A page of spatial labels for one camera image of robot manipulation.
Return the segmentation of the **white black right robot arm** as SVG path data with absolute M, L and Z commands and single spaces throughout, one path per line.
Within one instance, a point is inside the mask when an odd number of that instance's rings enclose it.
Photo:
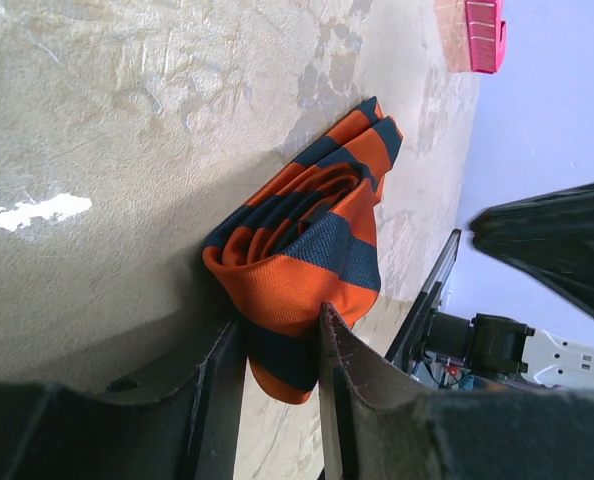
M 472 245 L 594 319 L 594 183 L 483 210 Z M 594 346 L 508 317 L 429 315 L 425 350 L 500 383 L 594 390 Z

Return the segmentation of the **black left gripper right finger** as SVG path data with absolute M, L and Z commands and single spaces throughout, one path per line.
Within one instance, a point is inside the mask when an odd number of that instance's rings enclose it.
M 594 479 L 594 391 L 432 390 L 320 313 L 328 479 Z

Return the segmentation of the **orange navy striped tie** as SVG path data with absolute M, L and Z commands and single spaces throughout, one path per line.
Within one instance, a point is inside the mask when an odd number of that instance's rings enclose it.
M 376 98 L 352 109 L 207 237 L 205 267 L 243 324 L 260 388 L 293 405 L 319 378 L 324 304 L 355 324 L 381 289 L 374 209 L 403 136 Z

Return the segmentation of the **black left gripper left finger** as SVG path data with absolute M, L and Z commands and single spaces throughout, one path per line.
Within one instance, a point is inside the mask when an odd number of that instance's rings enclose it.
M 101 393 L 0 383 L 0 479 L 230 479 L 244 371 L 230 317 Z

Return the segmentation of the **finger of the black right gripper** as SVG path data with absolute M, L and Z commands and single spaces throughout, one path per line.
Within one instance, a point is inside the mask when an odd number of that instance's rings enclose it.
M 594 182 L 487 208 L 468 229 L 476 250 L 594 318 Z

